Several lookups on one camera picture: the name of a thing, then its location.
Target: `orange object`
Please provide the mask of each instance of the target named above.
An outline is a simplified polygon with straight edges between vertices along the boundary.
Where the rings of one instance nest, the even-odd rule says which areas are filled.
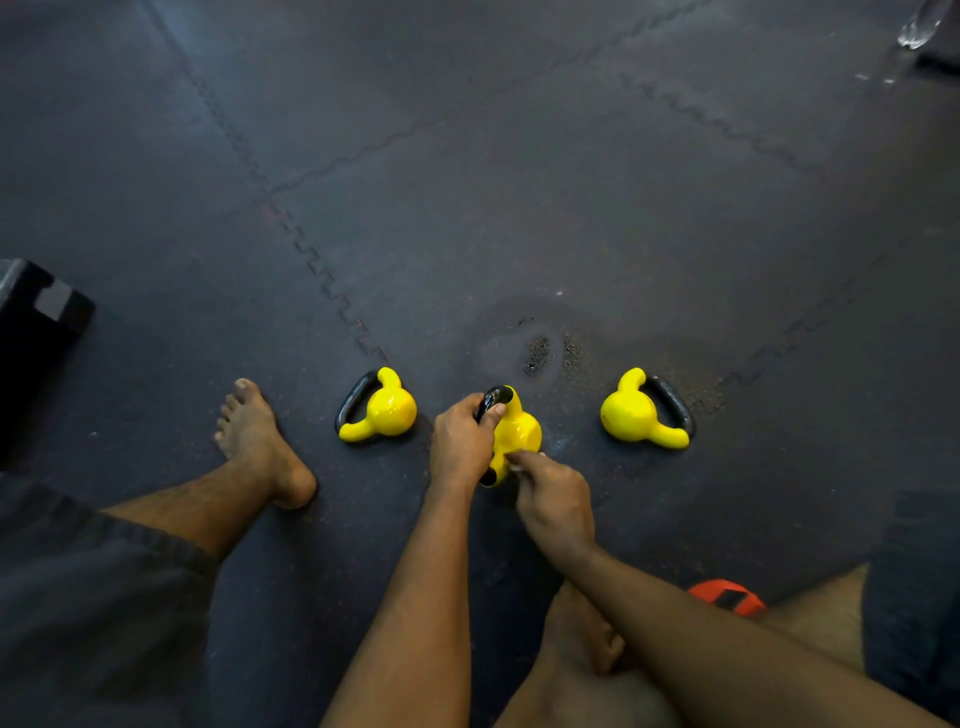
[[[767,608],[759,596],[726,579],[702,581],[687,589],[687,592],[741,617],[755,617]]]

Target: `finger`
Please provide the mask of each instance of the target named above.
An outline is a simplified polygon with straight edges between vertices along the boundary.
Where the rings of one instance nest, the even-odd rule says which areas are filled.
[[[483,429],[489,430],[490,433],[496,429],[496,426],[500,424],[500,420],[503,419],[503,416],[507,412],[506,404],[495,404],[493,407],[487,410],[486,414],[483,416],[483,420],[480,421],[480,426]]]
[[[473,416],[473,413],[476,412],[477,407],[480,406],[480,402],[483,401],[483,394],[480,392],[474,392],[472,395],[467,395],[462,400],[454,404],[450,409],[461,410],[464,412],[469,412],[470,416]]]
[[[520,466],[524,471],[532,475],[534,479],[543,477],[550,469],[557,467],[557,463],[542,452],[533,452],[528,449],[508,452],[507,460],[513,465]]]

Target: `floor mat seam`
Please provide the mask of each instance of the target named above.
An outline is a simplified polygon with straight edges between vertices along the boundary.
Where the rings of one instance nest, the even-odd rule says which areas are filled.
[[[442,124],[444,121],[448,119],[456,118],[465,113],[468,113],[469,111],[482,107],[484,104],[487,104],[492,99],[508,94],[512,91],[517,90],[518,88],[522,88],[525,85],[532,83],[533,81],[543,78],[544,76],[548,76],[559,68],[563,68],[564,66],[568,66],[568,65],[573,65],[575,63],[584,63],[584,64],[589,63],[603,51],[613,48],[619,45],[620,43],[624,42],[625,40],[635,38],[640,34],[644,33],[645,31],[658,28],[664,23],[669,23],[669,22],[672,22],[673,20],[676,20],[679,17],[682,17],[684,15],[689,15],[692,12],[695,12],[707,5],[710,5],[711,3],[713,3],[713,1],[714,0],[692,0],[691,2],[688,2],[685,5],[681,5],[678,8],[674,8],[669,11],[660,12],[654,15],[642,17],[638,21],[636,21],[629,29],[615,33],[609,38],[606,38],[605,40],[598,41],[593,45],[589,46],[589,48],[563,54],[559,56],[557,59],[547,64],[545,67],[541,68],[538,71],[535,71],[529,76],[522,76],[519,78],[512,79],[508,83],[498,86],[497,88],[494,88],[493,90],[484,94],[479,99],[465,103],[457,109],[449,109],[449,110],[443,111],[440,114],[437,114],[436,116],[415,122],[407,129],[401,132],[392,133],[389,136],[385,137],[384,139],[376,142],[375,144],[370,144],[368,146],[362,147],[361,149],[357,150],[351,155],[337,157],[332,161],[328,162],[327,164],[323,165],[322,167],[318,167],[317,169],[312,169],[312,170],[303,172],[301,175],[299,175],[293,180],[290,180],[288,182],[281,182],[277,184],[275,187],[273,187],[271,191],[274,192],[275,194],[292,192],[293,190],[302,186],[306,182],[311,182],[313,180],[320,180],[324,177],[329,177],[330,175],[335,174],[341,169],[344,169],[345,167],[349,167],[352,164],[358,162],[360,159],[362,159],[363,157],[366,157],[369,154],[380,152],[386,149],[387,147],[391,146],[395,142],[398,142],[402,139],[407,139],[424,129],[435,127],[439,124]]]
[[[778,361],[795,352],[815,331],[826,326],[837,313],[853,303],[852,294],[857,283],[910,248],[918,239],[899,239],[886,253],[875,256],[860,273],[834,285],[826,296],[784,328],[776,340],[754,350],[742,366],[722,376],[716,385],[717,397],[709,398],[710,404],[700,399],[692,402],[690,407],[704,415],[719,412],[729,402],[731,389],[743,389],[755,384]]]
[[[808,163],[788,149],[758,133],[741,132],[731,122],[720,117],[710,118],[708,110],[694,102],[684,102],[679,93],[662,90],[656,81],[635,81],[626,72],[619,75],[620,83],[629,91],[639,91],[654,104],[663,104],[675,113],[688,116],[695,124],[712,129],[722,137],[733,143],[744,143],[750,146],[758,155],[775,159],[788,169],[804,175],[812,175],[820,182],[825,179],[825,169],[822,165]]]
[[[230,121],[216,92],[198,72],[196,64],[170,31],[163,16],[156,9],[153,2],[151,2],[151,0],[142,0],[142,6],[177,56],[180,62],[180,69],[184,75],[186,75],[190,84],[196,89],[197,94],[204,102],[210,116],[227,139],[234,154],[237,155],[240,165],[247,171],[250,178],[259,188],[260,193],[266,199],[271,212],[276,218],[276,229],[281,231],[286,237],[287,242],[293,245],[297,252],[304,257],[307,269],[313,277],[320,282],[321,290],[323,290],[326,297],[335,304],[337,317],[348,328],[354,329],[354,341],[360,348],[360,351],[366,356],[372,356],[384,364],[389,364],[390,360],[387,354],[376,344],[370,329],[359,316],[353,313],[353,306],[347,295],[337,290],[337,281],[330,271],[329,265],[324,261],[324,257],[314,246],[308,244],[307,235],[303,227],[297,223],[294,214],[283,203],[282,199],[272,191],[270,180],[261,169],[250,141],[236,128],[233,122]]]

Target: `forearm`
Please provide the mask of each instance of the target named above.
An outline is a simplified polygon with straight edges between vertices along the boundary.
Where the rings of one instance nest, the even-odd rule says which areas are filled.
[[[599,548],[559,566],[692,725],[946,725],[819,653]]]
[[[435,483],[323,726],[467,725],[471,488]]]

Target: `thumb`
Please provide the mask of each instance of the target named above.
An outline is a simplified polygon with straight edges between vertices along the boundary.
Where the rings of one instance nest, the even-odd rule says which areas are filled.
[[[506,411],[506,404],[495,404],[484,414],[483,419],[480,421],[480,426],[488,429],[490,433],[493,434],[493,431],[496,429],[496,426],[500,424],[500,420],[503,419]]]

